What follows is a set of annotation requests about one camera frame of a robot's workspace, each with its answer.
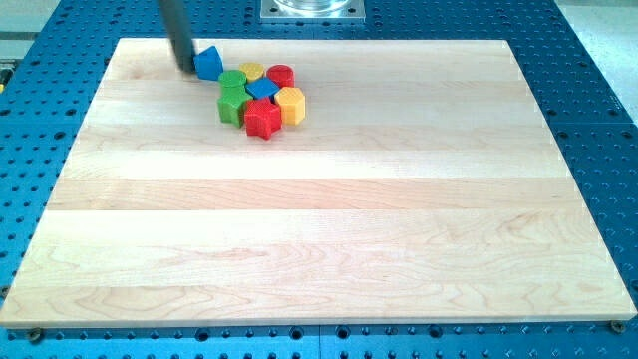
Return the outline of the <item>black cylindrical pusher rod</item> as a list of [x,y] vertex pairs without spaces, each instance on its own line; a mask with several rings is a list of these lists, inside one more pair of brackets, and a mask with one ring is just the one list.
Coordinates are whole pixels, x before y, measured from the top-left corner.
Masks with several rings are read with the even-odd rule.
[[178,68],[194,74],[195,51],[184,1],[158,0],[158,5]]

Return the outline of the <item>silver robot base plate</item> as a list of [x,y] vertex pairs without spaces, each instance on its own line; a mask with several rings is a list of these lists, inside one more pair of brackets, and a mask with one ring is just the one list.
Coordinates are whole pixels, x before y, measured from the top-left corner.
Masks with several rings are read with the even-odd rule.
[[364,21],[364,0],[261,0],[261,21]]

